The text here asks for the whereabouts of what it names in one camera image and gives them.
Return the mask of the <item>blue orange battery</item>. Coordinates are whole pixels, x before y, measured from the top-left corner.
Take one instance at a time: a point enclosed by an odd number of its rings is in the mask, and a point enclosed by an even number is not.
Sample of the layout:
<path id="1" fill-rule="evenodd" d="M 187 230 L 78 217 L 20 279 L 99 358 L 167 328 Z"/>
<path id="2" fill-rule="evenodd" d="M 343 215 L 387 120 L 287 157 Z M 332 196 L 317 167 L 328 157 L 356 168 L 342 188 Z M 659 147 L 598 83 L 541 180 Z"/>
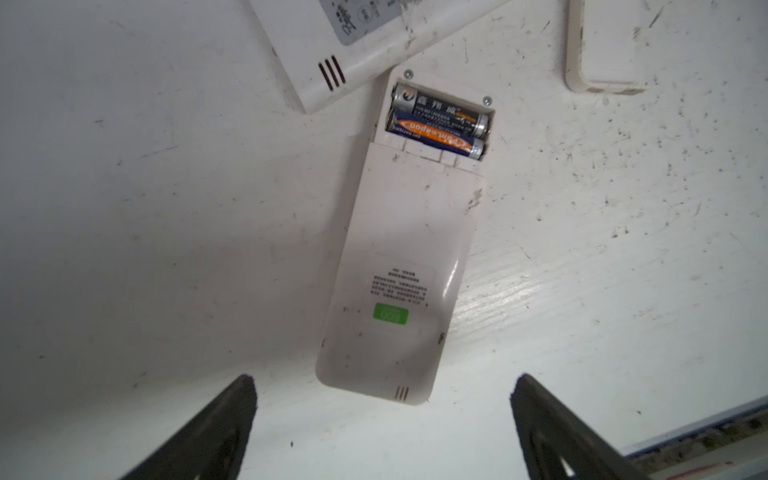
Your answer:
<path id="1" fill-rule="evenodd" d="M 433 125 L 398 110 L 391 112 L 387 131 L 473 160 L 480 160 L 486 150 L 485 142 L 479 138 Z"/>

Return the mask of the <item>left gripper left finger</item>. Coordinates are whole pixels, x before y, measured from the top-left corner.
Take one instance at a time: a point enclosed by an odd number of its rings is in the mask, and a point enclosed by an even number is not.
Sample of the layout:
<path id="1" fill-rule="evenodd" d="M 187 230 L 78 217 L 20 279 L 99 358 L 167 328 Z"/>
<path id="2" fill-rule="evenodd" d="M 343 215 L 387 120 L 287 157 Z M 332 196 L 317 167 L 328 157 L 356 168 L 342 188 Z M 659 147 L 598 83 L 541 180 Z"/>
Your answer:
<path id="1" fill-rule="evenodd" d="M 257 412 L 257 391 L 241 375 L 126 479 L 235 479 Z"/>

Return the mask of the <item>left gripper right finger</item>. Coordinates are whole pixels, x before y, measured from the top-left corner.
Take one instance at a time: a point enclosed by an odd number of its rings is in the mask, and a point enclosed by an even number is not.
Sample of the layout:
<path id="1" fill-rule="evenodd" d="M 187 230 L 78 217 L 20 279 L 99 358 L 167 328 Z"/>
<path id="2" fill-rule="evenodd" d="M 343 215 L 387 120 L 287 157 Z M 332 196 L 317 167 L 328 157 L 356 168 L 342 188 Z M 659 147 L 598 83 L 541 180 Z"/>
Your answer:
<path id="1" fill-rule="evenodd" d="M 517 379 L 510 404 L 531 479 L 646 477 L 533 376 Z"/>

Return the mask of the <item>dark silver battery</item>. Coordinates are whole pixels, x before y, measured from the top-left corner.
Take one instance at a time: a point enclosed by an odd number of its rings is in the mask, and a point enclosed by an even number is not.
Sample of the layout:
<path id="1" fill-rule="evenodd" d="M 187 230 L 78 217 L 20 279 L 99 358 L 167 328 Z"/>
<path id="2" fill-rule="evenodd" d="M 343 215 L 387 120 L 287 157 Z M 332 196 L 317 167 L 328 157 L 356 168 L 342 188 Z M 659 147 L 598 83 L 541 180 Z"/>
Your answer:
<path id="1" fill-rule="evenodd" d="M 486 136 L 490 127 L 488 114 L 459 105 L 455 101 L 425 93 L 405 83 L 397 83 L 394 86 L 392 108 L 480 139 Z"/>

